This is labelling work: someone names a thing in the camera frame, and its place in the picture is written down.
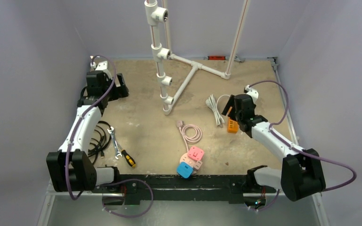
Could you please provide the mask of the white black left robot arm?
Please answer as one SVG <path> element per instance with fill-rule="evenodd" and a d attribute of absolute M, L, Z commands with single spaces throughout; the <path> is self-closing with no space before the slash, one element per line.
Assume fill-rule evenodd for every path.
<path fill-rule="evenodd" d="M 124 98 L 129 90 L 123 75 L 116 75 L 114 84 L 108 72 L 95 70 L 86 75 L 87 85 L 77 101 L 77 113 L 71 130 L 55 152 L 46 158 L 51 182 L 55 191 L 92 191 L 102 185 L 111 193 L 120 190 L 122 180 L 117 167 L 96 168 L 87 156 L 94 129 L 100 121 L 109 101 Z"/>

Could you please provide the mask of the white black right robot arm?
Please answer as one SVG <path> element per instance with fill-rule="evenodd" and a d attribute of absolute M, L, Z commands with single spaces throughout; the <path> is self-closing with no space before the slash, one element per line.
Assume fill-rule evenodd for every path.
<path fill-rule="evenodd" d="M 323 168 L 314 149 L 304 149 L 286 139 L 266 118 L 255 113 L 248 94 L 232 95 L 222 114 L 237 122 L 239 129 L 262 144 L 281 162 L 281 169 L 259 166 L 247 171 L 246 186 L 256 192 L 263 186 L 283 191 L 291 201 L 325 191 Z"/>

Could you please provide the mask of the blue plug adapter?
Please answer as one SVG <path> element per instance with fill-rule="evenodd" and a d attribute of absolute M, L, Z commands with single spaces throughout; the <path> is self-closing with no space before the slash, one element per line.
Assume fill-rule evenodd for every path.
<path fill-rule="evenodd" d="M 189 178 L 193 173 L 193 168 L 185 162 L 181 162 L 176 169 L 176 172 L 183 178 Z"/>

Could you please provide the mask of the pink plug adapter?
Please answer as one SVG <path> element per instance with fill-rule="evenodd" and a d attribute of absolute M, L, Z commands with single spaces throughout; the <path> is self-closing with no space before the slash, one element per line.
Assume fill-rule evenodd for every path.
<path fill-rule="evenodd" d="M 201 148 L 198 148 L 197 146 L 192 146 L 189 151 L 187 152 L 187 155 L 190 159 L 194 161 L 201 161 L 204 156 L 204 150 Z"/>

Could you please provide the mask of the pink round socket base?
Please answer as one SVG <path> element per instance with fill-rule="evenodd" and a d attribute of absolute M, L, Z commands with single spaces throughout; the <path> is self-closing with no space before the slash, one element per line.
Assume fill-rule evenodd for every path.
<path fill-rule="evenodd" d="M 187 153 L 185 153 L 181 156 L 180 163 L 182 163 L 182 162 L 186 163 L 193 169 L 192 175 L 196 174 L 200 170 L 200 168 L 203 164 L 202 161 L 196 161 L 196 160 L 190 158 Z"/>

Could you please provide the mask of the orange power strip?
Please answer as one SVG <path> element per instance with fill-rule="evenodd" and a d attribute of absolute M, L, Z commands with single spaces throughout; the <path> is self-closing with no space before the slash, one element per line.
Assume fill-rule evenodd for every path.
<path fill-rule="evenodd" d="M 236 134 L 239 130 L 239 126 L 238 126 L 238 123 L 231 119 L 231 117 L 229 117 L 229 113 L 231 111 L 231 107 L 228 109 L 227 111 L 227 117 L 228 117 L 228 120 L 227 120 L 227 132 L 228 133 L 231 133 L 231 134 Z"/>

